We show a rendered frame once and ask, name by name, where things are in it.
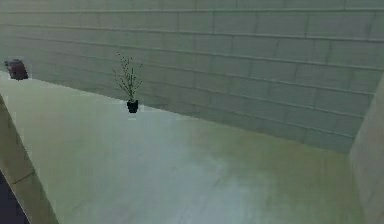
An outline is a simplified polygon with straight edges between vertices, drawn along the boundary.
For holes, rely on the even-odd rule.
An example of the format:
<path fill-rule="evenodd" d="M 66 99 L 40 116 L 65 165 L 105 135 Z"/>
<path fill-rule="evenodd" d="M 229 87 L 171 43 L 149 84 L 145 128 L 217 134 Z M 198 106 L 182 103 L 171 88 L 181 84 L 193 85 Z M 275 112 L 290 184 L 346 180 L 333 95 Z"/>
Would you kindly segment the green plant in black pot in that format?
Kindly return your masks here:
<path fill-rule="evenodd" d="M 122 52 L 118 52 L 121 70 L 117 72 L 113 69 L 116 84 L 125 93 L 126 106 L 130 113 L 137 113 L 139 100 L 136 92 L 140 88 L 142 81 L 138 78 L 135 67 L 132 65 L 132 57 L 125 57 Z"/>

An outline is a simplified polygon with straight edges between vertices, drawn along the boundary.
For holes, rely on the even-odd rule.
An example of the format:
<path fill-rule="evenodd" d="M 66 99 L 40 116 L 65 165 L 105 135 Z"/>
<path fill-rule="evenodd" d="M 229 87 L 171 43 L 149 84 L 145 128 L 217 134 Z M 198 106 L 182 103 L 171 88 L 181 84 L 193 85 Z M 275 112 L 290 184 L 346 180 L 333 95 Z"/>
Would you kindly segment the dark brown box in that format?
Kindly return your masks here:
<path fill-rule="evenodd" d="M 19 59 L 12 59 L 4 62 L 10 77 L 15 80 L 24 80 L 28 78 L 28 73 L 23 62 Z"/>

